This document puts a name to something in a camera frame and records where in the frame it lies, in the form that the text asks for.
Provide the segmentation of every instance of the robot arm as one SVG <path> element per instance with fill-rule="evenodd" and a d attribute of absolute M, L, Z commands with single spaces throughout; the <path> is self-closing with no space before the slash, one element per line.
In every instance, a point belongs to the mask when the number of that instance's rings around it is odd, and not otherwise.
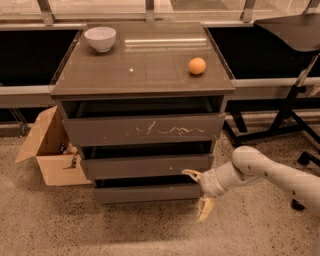
<path fill-rule="evenodd" d="M 183 170 L 201 186 L 204 196 L 199 204 L 199 221 L 206 220 L 214 207 L 214 199 L 236 186 L 266 179 L 291 194 L 320 216 L 320 178 L 289 166 L 276 163 L 258 150 L 242 146 L 234 150 L 232 160 L 204 173 Z"/>

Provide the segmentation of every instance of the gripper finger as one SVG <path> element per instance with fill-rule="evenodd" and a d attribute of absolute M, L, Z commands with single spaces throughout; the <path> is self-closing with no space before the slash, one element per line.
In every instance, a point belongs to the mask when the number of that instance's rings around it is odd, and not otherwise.
<path fill-rule="evenodd" d="M 213 198 L 200 198 L 199 200 L 199 214 L 198 214 L 198 221 L 204 222 L 210 212 L 212 211 L 213 207 L 215 206 L 215 200 Z"/>
<path fill-rule="evenodd" d="M 182 171 L 183 174 L 189 175 L 195 182 L 200 182 L 202 173 L 190 169 L 185 169 Z"/>

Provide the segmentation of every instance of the white scribble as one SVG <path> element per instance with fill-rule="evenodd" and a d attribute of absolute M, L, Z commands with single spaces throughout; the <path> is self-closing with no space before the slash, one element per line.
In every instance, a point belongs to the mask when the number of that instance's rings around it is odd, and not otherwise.
<path fill-rule="evenodd" d="M 139 129 L 138 127 L 136 127 L 136 130 L 137 130 L 137 135 L 140 135 L 140 134 L 142 134 L 143 133 L 143 130 L 141 130 L 141 129 Z"/>
<path fill-rule="evenodd" d="M 149 134 L 152 131 L 152 128 L 153 128 L 153 126 L 155 126 L 155 124 L 156 124 L 156 121 L 153 121 L 153 123 L 148 128 L 147 134 Z"/>
<path fill-rule="evenodd" d="M 182 136 L 184 132 L 189 133 L 192 132 L 193 129 L 186 129 L 186 128 L 178 128 L 178 127 L 173 127 L 170 131 L 158 131 L 158 133 L 161 134 L 168 134 L 168 133 L 173 133 L 174 131 L 177 131 L 177 133 L 179 134 L 179 136 Z"/>
<path fill-rule="evenodd" d="M 199 128 L 196 128 L 196 130 L 197 130 L 198 132 L 201 132 L 201 133 L 204 133 L 204 132 L 205 132 L 205 130 L 201 130 L 201 129 L 199 129 Z"/>

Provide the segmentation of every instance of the white bowl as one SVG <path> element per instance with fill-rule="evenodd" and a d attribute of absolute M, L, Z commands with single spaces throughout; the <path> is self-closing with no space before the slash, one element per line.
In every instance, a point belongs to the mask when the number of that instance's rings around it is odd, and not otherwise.
<path fill-rule="evenodd" d="M 114 45 L 116 31 L 109 27 L 96 27 L 84 33 L 89 45 L 98 52 L 107 52 Z"/>

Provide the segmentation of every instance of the orange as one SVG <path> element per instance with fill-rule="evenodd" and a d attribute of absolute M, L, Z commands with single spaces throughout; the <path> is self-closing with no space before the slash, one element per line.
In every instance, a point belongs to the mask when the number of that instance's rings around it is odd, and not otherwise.
<path fill-rule="evenodd" d="M 202 58 L 193 58 L 189 62 L 189 71 L 193 75 L 200 75 L 206 70 L 206 62 Z"/>

